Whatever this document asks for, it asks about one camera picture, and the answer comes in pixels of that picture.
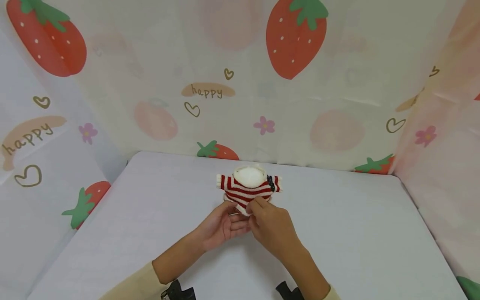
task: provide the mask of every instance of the white doll head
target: white doll head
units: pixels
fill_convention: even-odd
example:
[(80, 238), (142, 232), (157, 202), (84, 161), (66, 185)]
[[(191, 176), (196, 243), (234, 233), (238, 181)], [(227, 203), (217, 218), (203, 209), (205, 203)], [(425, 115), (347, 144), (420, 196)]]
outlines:
[(233, 178), (247, 188), (256, 188), (267, 180), (267, 174), (259, 165), (255, 165), (235, 169)]

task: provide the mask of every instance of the pink flower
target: pink flower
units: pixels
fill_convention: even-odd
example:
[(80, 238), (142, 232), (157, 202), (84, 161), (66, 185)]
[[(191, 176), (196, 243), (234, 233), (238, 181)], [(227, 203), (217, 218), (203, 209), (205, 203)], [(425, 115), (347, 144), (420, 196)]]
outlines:
[(84, 143), (88, 142), (90, 145), (93, 143), (92, 136), (98, 134), (98, 130), (93, 128), (92, 123), (86, 123), (85, 126), (78, 126), (78, 130), (80, 130), (80, 133), (82, 134)]
[(260, 122), (256, 122), (253, 126), (255, 128), (260, 128), (261, 135), (264, 135), (265, 132), (275, 132), (275, 128), (273, 128), (275, 126), (275, 122), (273, 122), (272, 120), (267, 121), (267, 118), (265, 118), (264, 116), (261, 116)]
[(429, 126), (425, 131), (417, 131), (415, 135), (418, 137), (418, 139), (415, 141), (415, 144), (424, 144), (423, 147), (428, 146), (428, 144), (430, 144), (430, 142), (437, 137), (437, 134), (435, 133), (436, 129), (437, 128), (435, 126)]

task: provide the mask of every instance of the finger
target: finger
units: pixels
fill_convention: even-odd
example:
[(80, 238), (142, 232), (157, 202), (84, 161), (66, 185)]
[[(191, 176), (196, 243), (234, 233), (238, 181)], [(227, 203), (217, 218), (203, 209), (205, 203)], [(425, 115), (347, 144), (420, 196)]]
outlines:
[(238, 221), (248, 221), (248, 217), (242, 214), (230, 215), (230, 222), (235, 223)]
[(258, 202), (256, 202), (255, 200), (250, 201), (250, 203), (248, 203), (247, 205), (247, 213), (252, 212), (254, 215), (258, 215), (262, 211), (262, 209), (263, 208), (260, 206), (260, 204), (258, 204)]
[(248, 227), (248, 220), (232, 223), (232, 225), (230, 225), (230, 230), (238, 230), (245, 227)]
[(236, 205), (227, 208), (227, 213), (228, 213), (229, 215), (238, 214), (238, 210), (237, 210), (235, 207), (236, 207)]
[(263, 197), (256, 197), (253, 201), (257, 202), (262, 208), (266, 208), (267, 206), (271, 205), (267, 200), (265, 200)]
[(248, 219), (248, 226), (251, 228), (253, 236), (258, 239), (260, 236), (260, 227), (257, 224), (257, 219), (255, 216), (250, 216)]
[(231, 208), (233, 208), (233, 207), (235, 207), (235, 206), (236, 206), (236, 204), (233, 203), (233, 202), (224, 201), (224, 202), (222, 202), (222, 204), (220, 204), (219, 206), (215, 207), (215, 209), (213, 210), (213, 212), (222, 214), (222, 213), (230, 210)]
[(233, 230), (230, 233), (231, 233), (232, 238), (236, 238), (236, 237), (244, 235), (245, 233), (247, 233), (249, 231), (250, 231), (250, 227), (244, 227), (244, 228), (241, 228), (241, 229)]

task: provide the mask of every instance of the left hand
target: left hand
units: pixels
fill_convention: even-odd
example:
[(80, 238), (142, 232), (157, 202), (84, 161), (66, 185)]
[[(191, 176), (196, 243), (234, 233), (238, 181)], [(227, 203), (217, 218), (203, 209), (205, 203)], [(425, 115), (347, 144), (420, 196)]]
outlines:
[(236, 213), (235, 206), (235, 203), (224, 201), (194, 230), (205, 252), (250, 231), (248, 217)]

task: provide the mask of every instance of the plush doll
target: plush doll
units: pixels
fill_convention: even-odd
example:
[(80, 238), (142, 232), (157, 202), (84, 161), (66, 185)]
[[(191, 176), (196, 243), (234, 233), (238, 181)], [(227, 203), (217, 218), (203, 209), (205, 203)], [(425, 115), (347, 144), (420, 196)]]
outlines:
[(281, 177), (267, 175), (259, 165), (237, 168), (232, 176), (216, 176), (216, 187), (225, 191), (223, 200), (236, 203), (244, 216), (251, 215), (247, 214), (247, 204), (255, 197), (270, 201), (273, 193), (282, 192), (281, 182)]

